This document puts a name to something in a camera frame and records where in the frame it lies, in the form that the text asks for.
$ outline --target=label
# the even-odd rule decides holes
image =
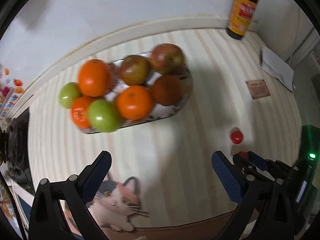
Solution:
[[[249,0],[235,0],[229,19],[228,28],[234,33],[244,36],[257,4]]]
[[[246,81],[252,99],[270,96],[269,89],[263,79]]]

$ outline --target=sauce bottle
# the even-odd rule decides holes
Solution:
[[[259,0],[234,0],[231,16],[227,26],[227,34],[241,40],[252,20]]]

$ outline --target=red ball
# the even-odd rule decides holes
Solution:
[[[243,134],[241,131],[234,131],[230,135],[230,139],[234,144],[242,143],[243,141]]]
[[[249,155],[246,152],[240,151],[237,154],[239,154],[242,158],[249,160]]]

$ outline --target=cat image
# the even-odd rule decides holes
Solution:
[[[138,194],[138,179],[128,178],[124,183],[113,181],[107,174],[99,190],[87,207],[97,224],[103,228],[115,231],[132,231],[134,226],[129,216],[141,215],[148,217],[148,213],[140,206]]]

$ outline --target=screw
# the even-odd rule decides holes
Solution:
[[[280,178],[277,179],[277,183],[280,184],[280,185],[282,185],[282,184],[283,184],[283,179],[280,179]]]
[[[254,181],[254,176],[252,176],[251,174],[247,175],[246,178],[248,181]]]
[[[73,174],[69,177],[70,181],[75,181],[78,178],[78,176],[76,174]]]
[[[44,185],[44,184],[46,184],[47,182],[48,182],[47,179],[41,179],[40,184],[41,184],[41,185]]]

